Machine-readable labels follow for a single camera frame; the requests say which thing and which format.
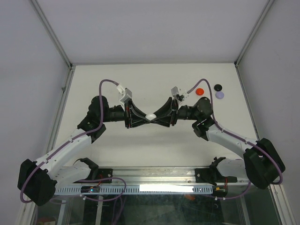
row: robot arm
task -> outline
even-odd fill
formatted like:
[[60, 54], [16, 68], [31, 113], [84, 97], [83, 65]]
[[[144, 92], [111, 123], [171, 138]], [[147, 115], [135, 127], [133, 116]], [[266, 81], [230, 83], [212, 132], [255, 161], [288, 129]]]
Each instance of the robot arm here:
[[[156, 112], [145, 114], [134, 105], [131, 99], [132, 94], [128, 89], [124, 89], [119, 85], [117, 89], [120, 92], [120, 105], [109, 108], [107, 99], [104, 96], [101, 97], [103, 122], [124, 121], [126, 128], [135, 128], [149, 123], [170, 127], [174, 126], [178, 120], [195, 120], [192, 127], [198, 137], [218, 143], [244, 159], [215, 158], [215, 161], [209, 166], [209, 170], [201, 174], [202, 179], [206, 182], [216, 185], [219, 178], [228, 176], [248, 177], [255, 186], [265, 189], [279, 174], [274, 163], [257, 151], [253, 146], [254, 143], [267, 152], [281, 172], [285, 170], [283, 162], [269, 140], [256, 141], [248, 139], [229, 132], [228, 129], [224, 129], [217, 124], [213, 117], [210, 101], [206, 97], [199, 99], [194, 106], [183, 106], [182, 103], [186, 96], [180, 96], [177, 89], [172, 89], [173, 98], [170, 97]], [[53, 197], [56, 189], [78, 180], [94, 180], [98, 174], [98, 165], [88, 158], [76, 161], [72, 167], [63, 168], [63, 165], [104, 133], [106, 130], [104, 124], [100, 129], [92, 132], [99, 124], [100, 103], [99, 96], [96, 96], [91, 101], [86, 117], [77, 126], [77, 130], [67, 138], [67, 144], [65, 142], [64, 146], [58, 146], [34, 162], [27, 159], [22, 163], [18, 188], [20, 190], [23, 188], [31, 172], [41, 164], [41, 167], [29, 179], [24, 189], [24, 193], [39, 206], [48, 202]], [[74, 138], [89, 131], [91, 133]], [[59, 150], [57, 154], [49, 159], [49, 156], [57, 150]]]

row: glass enclosure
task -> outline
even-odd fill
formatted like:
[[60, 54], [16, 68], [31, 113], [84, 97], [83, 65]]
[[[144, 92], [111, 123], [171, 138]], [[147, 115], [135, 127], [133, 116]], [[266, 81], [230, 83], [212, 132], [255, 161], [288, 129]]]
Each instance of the glass enclosure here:
[[[245, 185], [228, 187], [233, 192]], [[110, 199], [116, 195], [89, 195]], [[255, 187], [233, 200], [204, 195], [134, 194], [108, 202], [80, 196], [56, 196], [36, 207], [31, 224], [37, 225], [279, 225], [270, 191]]]

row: purple cable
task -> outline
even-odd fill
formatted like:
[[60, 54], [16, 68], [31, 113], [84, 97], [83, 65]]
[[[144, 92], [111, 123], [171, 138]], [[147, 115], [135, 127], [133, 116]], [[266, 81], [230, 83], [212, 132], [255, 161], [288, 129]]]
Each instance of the purple cable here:
[[116, 209], [117, 200], [118, 199], [114, 200], [114, 202], [113, 202], [113, 208], [112, 208], [112, 225], [113, 225], [113, 222], [114, 222], [114, 211]]
[[103, 179], [98, 179], [98, 180], [79, 180], [78, 182], [82, 182], [82, 183], [93, 183], [93, 182], [99, 182], [99, 181], [105, 181], [105, 180], [121, 180], [123, 183], [124, 183], [124, 189], [123, 191], [116, 197], [114, 198], [110, 198], [110, 199], [93, 199], [93, 198], [89, 198], [85, 195], [82, 195], [83, 197], [85, 197], [86, 199], [89, 199], [89, 200], [92, 200], [92, 201], [95, 201], [95, 202], [108, 202], [108, 201], [112, 201], [112, 200], [115, 200], [115, 199], [118, 199], [122, 196], [122, 194], [124, 194], [125, 190], [126, 190], [126, 182], [120, 178], [120, 177], [109, 177], [109, 178], [103, 178]]
[[125, 206], [126, 197], [124, 198], [124, 202], [122, 202], [122, 198], [120, 198], [120, 199], [121, 199], [121, 208], [120, 208], [120, 211], [119, 211], [118, 216], [116, 217], [116, 219], [114, 220], [114, 222], [113, 222], [112, 225], [116, 225], [116, 224], [117, 224], [117, 222], [118, 222], [118, 220], [119, 220], [119, 218], [120, 218], [120, 216], [121, 216], [121, 213], [122, 213], [122, 211], [123, 211], [123, 209], [124, 209], [124, 206]]
[[[206, 84], [207, 84], [207, 86], [208, 86], [208, 89], [209, 89], [209, 91], [210, 91], [210, 102], [211, 102], [211, 108], [212, 108], [212, 110], [213, 110], [212, 91], [211, 91], [210, 83], [209, 83], [208, 80], [206, 80], [205, 78], [199, 80], [199, 81], [196, 83], [196, 85], [195, 85], [194, 87], [192, 87], [190, 90], [187, 91], [187, 94], [191, 93], [191, 92], [192, 92], [192, 91], [193, 91], [193, 90], [194, 90], [194, 89], [195, 89], [202, 81], [205, 81], [205, 82], [206, 82]], [[233, 134], [233, 133], [231, 133], [231, 132], [229, 132], [229, 131], [227, 131], [227, 130], [224, 130], [224, 129], [223, 129], [222, 127], [220, 127], [220, 125], [218, 124], [218, 122], [217, 122], [217, 120], [216, 120], [216, 118], [215, 118], [215, 114], [214, 114], [214, 113], [212, 114], [212, 118], [213, 118], [213, 120], [214, 120], [214, 122], [215, 122], [215, 124], [216, 124], [216, 126], [217, 126], [218, 129], [222, 130], [224, 133], [226, 133], [226, 134], [228, 134], [228, 135], [230, 135], [230, 136], [232, 136], [232, 137], [234, 137], [234, 138], [237, 138], [238, 140], [240, 140], [240, 141], [242, 141], [242, 142], [248, 143], [248, 144], [251, 145], [252, 147], [254, 147], [254, 148], [256, 148], [257, 150], [259, 150], [262, 154], [264, 154], [264, 155], [272, 162], [272, 164], [275, 166], [275, 168], [277, 169], [277, 172], [278, 172], [278, 174], [279, 174], [279, 182], [277, 182], [277, 183], [273, 182], [272, 184], [281, 184], [281, 183], [282, 183], [283, 177], [282, 177], [281, 170], [280, 170], [279, 166], [277, 165], [277, 163], [274, 161], [274, 159], [272, 159], [272, 157], [271, 157], [267, 152], [265, 152], [262, 148], [256, 146], [255, 144], [253, 144], [253, 143], [251, 143], [251, 142], [247, 142], [244, 138], [241, 138], [241, 137], [239, 137], [239, 136], [237, 136], [237, 135], [235, 135], [235, 134]], [[234, 197], [226, 198], [226, 199], [235, 199], [235, 198], [239, 198], [239, 197], [243, 196], [245, 193], [247, 193], [247, 192], [249, 191], [250, 187], [251, 187], [251, 182], [249, 182], [249, 184], [248, 184], [246, 190], [245, 190], [243, 193], [241, 193], [240, 195], [234, 196]]]
[[[97, 131], [97, 130], [99, 130], [101, 127], [102, 127], [102, 124], [103, 124], [103, 101], [102, 101], [102, 98], [101, 98], [101, 96], [102, 96], [102, 84], [104, 83], [104, 82], [111, 82], [111, 83], [113, 83], [113, 84], [115, 84], [116, 86], [118, 86], [119, 85], [119, 83], [117, 83], [117, 82], [115, 82], [115, 81], [112, 81], [112, 80], [108, 80], [108, 79], [104, 79], [104, 80], [102, 80], [101, 82], [100, 82], [100, 84], [99, 84], [99, 101], [100, 101], [100, 124], [99, 124], [99, 126], [96, 128], [96, 129], [93, 129], [93, 130], [90, 130], [90, 131], [87, 131], [87, 132], [83, 132], [83, 133], [81, 133], [81, 134], [79, 134], [79, 135], [77, 135], [77, 136], [75, 136], [75, 137], [73, 137], [72, 138], [72, 141], [74, 141], [76, 138], [78, 138], [78, 137], [81, 137], [81, 136], [83, 136], [83, 135], [86, 135], [86, 134], [89, 134], [89, 133], [92, 133], [92, 132], [95, 132], [95, 131]], [[68, 145], [70, 143], [70, 141], [67, 141], [67, 142], [65, 142], [64, 144], [62, 144], [54, 153], [52, 153], [51, 155], [49, 155], [48, 157], [47, 157], [47, 159], [46, 160], [49, 160], [49, 159], [51, 159], [54, 155], [56, 155], [61, 149], [63, 149], [66, 145]], [[23, 184], [23, 186], [22, 186], [22, 188], [21, 188], [21, 192], [20, 192], [20, 199], [21, 199], [21, 202], [22, 203], [31, 203], [32, 202], [32, 200], [25, 200], [24, 199], [24, 197], [23, 197], [23, 194], [24, 194], [24, 190], [25, 190], [25, 188], [26, 188], [26, 186], [27, 186], [27, 184], [28, 184], [28, 182], [29, 182], [29, 180], [32, 178], [32, 176], [35, 174], [35, 172], [42, 166], [42, 165], [44, 165], [45, 163], [44, 162], [42, 162], [42, 163], [40, 163], [30, 174], [29, 174], [29, 176], [27, 177], [27, 179], [26, 179], [26, 181], [24, 182], [24, 184]]]

